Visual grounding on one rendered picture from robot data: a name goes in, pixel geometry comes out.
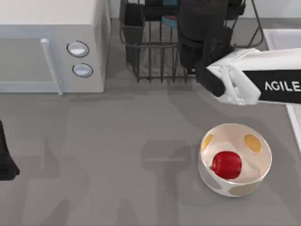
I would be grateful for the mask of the pale microwave oven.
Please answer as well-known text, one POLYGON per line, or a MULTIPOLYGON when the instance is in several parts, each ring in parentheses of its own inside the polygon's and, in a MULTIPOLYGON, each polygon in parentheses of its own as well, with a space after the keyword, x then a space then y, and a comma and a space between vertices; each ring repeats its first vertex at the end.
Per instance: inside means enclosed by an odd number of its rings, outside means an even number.
MULTIPOLYGON (((101 93, 104 90, 111 23, 108 0, 0 0, 0 39, 49 39, 65 93, 101 93), (89 54, 73 57, 68 43, 82 41, 89 54), (93 68, 88 78, 72 67, 93 68)), ((58 93, 54 83, 1 83, 0 93, 58 93)))

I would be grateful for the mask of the white bowl with yellow dots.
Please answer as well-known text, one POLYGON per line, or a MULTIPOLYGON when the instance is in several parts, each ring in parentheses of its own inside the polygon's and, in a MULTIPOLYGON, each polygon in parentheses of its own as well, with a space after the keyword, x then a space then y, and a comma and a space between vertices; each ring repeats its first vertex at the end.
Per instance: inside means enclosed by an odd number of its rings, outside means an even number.
POLYGON ((198 154, 198 171, 203 182, 226 197, 243 197, 252 193, 264 180, 272 165, 270 146, 256 130, 237 123, 224 123, 210 129, 202 138, 198 154), (221 151, 233 151, 242 161, 236 179, 223 179, 211 169, 212 159, 221 151))

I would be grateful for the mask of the black utensil holder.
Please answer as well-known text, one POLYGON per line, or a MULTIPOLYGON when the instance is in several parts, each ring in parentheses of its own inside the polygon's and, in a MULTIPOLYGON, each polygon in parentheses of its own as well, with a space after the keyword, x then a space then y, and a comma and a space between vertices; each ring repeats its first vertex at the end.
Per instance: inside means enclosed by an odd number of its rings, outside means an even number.
POLYGON ((127 62, 133 66, 137 64, 138 47, 142 43, 144 29, 144 15, 142 4, 126 3, 123 17, 123 34, 125 37, 127 62))

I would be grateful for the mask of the small microwave knob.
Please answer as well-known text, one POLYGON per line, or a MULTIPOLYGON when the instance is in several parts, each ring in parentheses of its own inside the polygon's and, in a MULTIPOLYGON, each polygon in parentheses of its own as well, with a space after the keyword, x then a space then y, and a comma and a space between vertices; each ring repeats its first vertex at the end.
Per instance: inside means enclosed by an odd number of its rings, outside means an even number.
POLYGON ((93 68, 90 65, 85 64, 85 63, 74 65, 72 67, 72 71, 76 76, 81 77, 81 78, 88 78, 94 72, 93 68))

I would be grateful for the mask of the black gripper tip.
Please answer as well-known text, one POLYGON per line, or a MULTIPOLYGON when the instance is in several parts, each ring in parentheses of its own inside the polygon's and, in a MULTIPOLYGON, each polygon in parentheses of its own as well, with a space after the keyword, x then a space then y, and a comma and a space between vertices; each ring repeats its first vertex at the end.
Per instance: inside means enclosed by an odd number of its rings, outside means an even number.
POLYGON ((0 181, 12 181, 20 174, 20 169, 11 157, 0 120, 0 181))

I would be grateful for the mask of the red apple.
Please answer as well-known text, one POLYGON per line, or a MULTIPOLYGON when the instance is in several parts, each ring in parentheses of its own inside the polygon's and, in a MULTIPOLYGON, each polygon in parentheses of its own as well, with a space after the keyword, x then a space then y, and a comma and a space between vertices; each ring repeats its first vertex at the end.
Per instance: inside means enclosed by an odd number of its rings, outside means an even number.
POLYGON ((233 151, 221 151, 212 159, 210 169, 223 179, 236 179, 241 173, 242 161, 233 151))

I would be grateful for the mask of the microwave door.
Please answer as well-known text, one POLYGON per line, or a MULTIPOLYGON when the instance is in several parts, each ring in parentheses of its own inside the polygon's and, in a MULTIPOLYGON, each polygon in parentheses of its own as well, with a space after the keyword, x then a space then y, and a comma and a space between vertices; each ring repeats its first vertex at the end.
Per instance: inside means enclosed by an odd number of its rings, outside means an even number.
POLYGON ((1 83, 54 83, 41 39, 0 39, 1 83))

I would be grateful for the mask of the blue plate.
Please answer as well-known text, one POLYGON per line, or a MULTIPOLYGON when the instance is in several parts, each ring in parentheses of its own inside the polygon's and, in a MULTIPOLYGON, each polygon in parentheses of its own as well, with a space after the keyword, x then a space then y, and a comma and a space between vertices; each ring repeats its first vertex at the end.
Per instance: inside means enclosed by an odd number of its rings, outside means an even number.
POLYGON ((172 14, 170 15, 165 15, 162 16, 162 23, 165 25, 177 29, 177 16, 179 12, 179 0, 163 0, 162 6, 166 7, 171 7, 175 6, 172 10, 172 14))

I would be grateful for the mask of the large microwave knob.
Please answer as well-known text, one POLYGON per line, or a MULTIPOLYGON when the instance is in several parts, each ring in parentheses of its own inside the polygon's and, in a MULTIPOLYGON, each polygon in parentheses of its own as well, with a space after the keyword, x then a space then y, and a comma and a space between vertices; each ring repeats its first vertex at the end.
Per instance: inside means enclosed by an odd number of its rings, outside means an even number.
POLYGON ((70 55, 77 58, 82 58, 89 54, 89 46, 79 40, 68 43, 66 49, 70 55))

